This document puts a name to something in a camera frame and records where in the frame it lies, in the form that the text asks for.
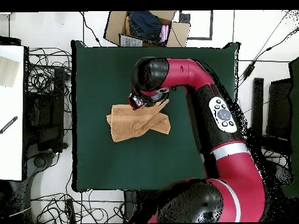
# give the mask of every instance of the green mat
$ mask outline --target green mat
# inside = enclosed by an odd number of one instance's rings
[[[79,41],[72,42],[73,69],[77,72],[75,188],[78,191],[158,190],[186,178],[203,178],[183,89],[172,92],[162,110],[171,123],[169,135],[149,130],[141,137],[114,143],[106,115],[111,113],[112,105],[127,104],[135,63],[147,56],[203,60],[234,98],[238,46],[231,43],[224,49],[91,48]]]

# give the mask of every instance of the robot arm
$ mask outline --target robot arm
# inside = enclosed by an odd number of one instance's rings
[[[133,109],[153,106],[184,87],[207,176],[173,187],[151,222],[258,222],[265,208],[263,180],[204,66],[192,59],[142,58],[133,77]]]

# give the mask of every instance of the brown towel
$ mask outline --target brown towel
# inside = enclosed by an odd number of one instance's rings
[[[168,116],[160,113],[168,101],[136,111],[133,111],[130,105],[113,105],[111,115],[107,115],[112,140],[120,142],[129,138],[140,137],[149,129],[168,135],[171,129]]]

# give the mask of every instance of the cloth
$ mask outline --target cloth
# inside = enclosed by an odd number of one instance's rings
[[[165,42],[168,38],[168,33],[169,33],[169,26],[162,25],[162,30],[160,34],[160,43]]]
[[[149,129],[168,135],[171,128],[168,116],[160,113],[168,101],[135,111],[130,105],[113,105],[111,115],[106,116],[111,127],[112,140],[120,142],[140,137]]]
[[[150,11],[132,11],[130,20],[134,22],[144,33],[160,35],[162,25],[157,16]]]
[[[160,42],[162,25],[159,19],[150,11],[132,11],[130,18],[130,33],[142,39]]]

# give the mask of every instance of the wire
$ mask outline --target wire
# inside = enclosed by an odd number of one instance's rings
[[[249,77],[250,76],[250,74],[252,73],[252,71],[254,70],[254,68],[255,68],[255,63],[256,63],[256,61],[258,60],[258,58],[261,56],[261,55],[263,55],[265,52],[267,52],[267,51],[270,51],[272,48],[274,48],[274,47],[276,47],[276,46],[278,46],[278,45],[280,45],[284,40],[286,40],[286,38],[288,37],[288,36],[290,36],[290,35],[292,35],[292,34],[294,34],[294,33],[296,33],[296,32],[298,32],[299,31],[299,27],[298,28],[296,28],[296,29],[294,29],[291,33],[289,33],[288,35],[286,35],[285,36],[285,38],[281,41],[281,42],[279,42],[279,43],[277,43],[276,45],[274,45],[274,46],[272,46],[272,47],[269,47],[269,48],[267,48],[267,49],[265,49],[261,54],[259,54],[249,65],[248,65],[248,67],[246,68],[246,70],[244,70],[244,72],[242,73],[242,75],[244,75],[244,79],[243,79],[243,82],[242,83],[240,83],[239,84],[239,86],[238,86],[238,88],[244,83],[244,81],[247,79],[247,77]]]
[[[57,161],[56,161],[56,163],[55,163],[54,165],[50,166],[50,167],[54,167],[54,166],[58,163],[58,161],[59,161],[59,157],[60,157],[60,153],[59,153],[58,156],[57,156]]]
[[[81,193],[81,215],[82,215],[82,206],[83,206],[83,195]]]
[[[255,58],[253,60],[257,59],[259,53],[263,50],[263,48],[265,47],[265,45],[267,44],[267,42],[270,40],[270,38],[273,35],[273,33],[276,31],[276,29],[278,28],[278,26],[281,24],[281,22],[287,16],[288,13],[289,13],[289,11],[282,17],[282,19],[280,20],[280,22],[278,23],[278,25],[275,27],[275,29],[273,30],[273,32],[271,33],[271,35],[269,36],[269,38],[266,40],[266,42],[264,43],[263,47],[259,50],[258,54],[255,56]]]
[[[92,32],[92,34],[93,34],[93,36],[95,36],[95,39],[96,39],[96,41],[99,43],[99,45],[101,46],[101,44],[100,44],[100,41],[99,41],[99,39],[96,37],[96,35],[95,35],[95,32],[89,27],[89,26],[87,26],[87,24],[86,24],[86,20],[85,20],[85,17],[84,17],[84,15],[83,15],[83,13],[82,12],[79,12],[81,15],[82,15],[82,17],[83,17],[83,21],[84,21],[84,24],[85,24],[85,27],[87,27],[91,32]]]
[[[252,108],[250,108],[250,109],[247,110],[247,111],[244,111],[243,114],[244,114],[244,113],[247,113],[248,111],[251,111],[251,110],[252,110]]]
[[[28,210],[29,210],[29,209],[31,209],[31,208],[32,208],[32,206],[31,206],[31,207],[29,207],[29,208],[27,208],[27,209],[24,209],[23,211],[20,211],[20,212],[18,212],[18,213],[12,214],[12,215],[10,215],[10,216],[8,216],[8,217],[11,217],[11,216],[15,216],[15,215],[18,215],[18,214],[24,213],[25,211],[28,211]]]
[[[176,40],[178,41],[179,45],[180,45],[181,47],[183,47],[183,46],[180,44],[180,41],[178,40],[178,38],[177,38],[177,36],[176,36],[176,34],[175,34],[175,31],[173,30],[173,27],[171,28],[171,30],[173,31],[173,34],[175,35],[175,38],[176,38]]]
[[[278,25],[275,27],[275,29],[272,31],[271,35],[268,37],[268,39],[266,40],[266,42],[264,43],[264,45],[262,46],[262,48],[259,50],[259,52],[257,53],[257,55],[255,56],[255,58],[253,59],[254,61],[256,61],[260,56],[260,52],[263,50],[263,48],[265,47],[265,45],[267,44],[267,42],[269,41],[269,39],[271,38],[271,36],[273,35],[273,33],[276,31],[276,29],[278,28],[278,26],[281,24],[281,22],[283,21],[283,19],[287,16],[288,12],[282,17],[282,19],[280,20],[280,22],[278,23]]]

